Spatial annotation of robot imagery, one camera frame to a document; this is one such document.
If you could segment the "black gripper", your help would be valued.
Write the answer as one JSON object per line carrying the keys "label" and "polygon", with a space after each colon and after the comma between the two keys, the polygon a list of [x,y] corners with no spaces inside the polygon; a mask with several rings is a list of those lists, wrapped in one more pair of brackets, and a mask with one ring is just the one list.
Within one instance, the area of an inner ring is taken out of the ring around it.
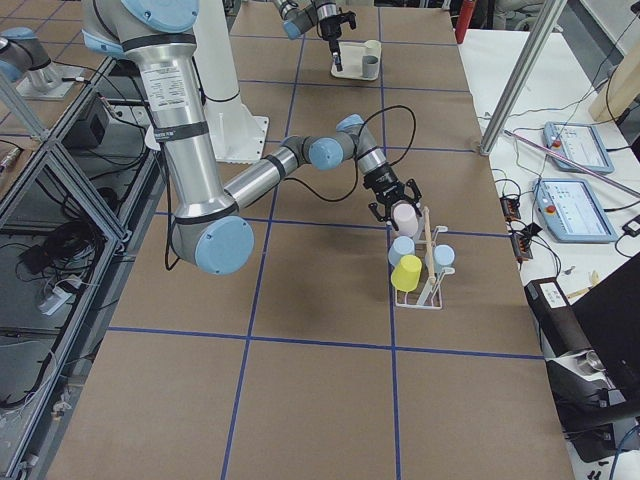
{"label": "black gripper", "polygon": [[332,62],[337,71],[343,70],[340,41],[338,40],[342,36],[341,25],[343,23],[348,23],[351,29],[355,29],[356,14],[353,11],[340,11],[336,15],[319,21],[320,36],[323,40],[328,41]]}
{"label": "black gripper", "polygon": [[[411,194],[406,194],[406,187]],[[377,167],[364,176],[364,188],[370,189],[375,194],[378,202],[383,204],[383,212],[377,202],[368,204],[368,208],[376,220],[387,225],[394,225],[392,207],[401,201],[406,201],[416,213],[421,212],[420,200],[422,193],[413,178],[402,183],[391,167]]]}

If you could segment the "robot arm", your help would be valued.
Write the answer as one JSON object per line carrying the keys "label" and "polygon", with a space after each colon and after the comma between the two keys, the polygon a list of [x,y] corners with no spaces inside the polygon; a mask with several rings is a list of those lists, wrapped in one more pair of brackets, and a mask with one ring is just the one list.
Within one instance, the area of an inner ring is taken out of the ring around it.
{"label": "robot arm", "polygon": [[277,7],[289,39],[297,39],[316,27],[318,36],[328,43],[336,70],[343,70],[339,46],[341,25],[348,23],[351,29],[356,28],[356,14],[353,11],[344,12],[335,1],[330,0],[311,1],[304,8],[296,1],[274,1],[273,4]]}
{"label": "robot arm", "polygon": [[239,210],[305,164],[326,171],[354,161],[365,188],[375,194],[369,208],[380,222],[395,225],[392,212],[398,204],[420,209],[416,182],[397,178],[358,115],[342,120],[329,137],[288,137],[272,154],[222,183],[192,61],[199,3],[85,1],[82,8],[86,46],[130,60],[140,71],[153,134],[179,199],[168,236],[180,259],[215,275],[243,267],[254,248],[254,233]]}

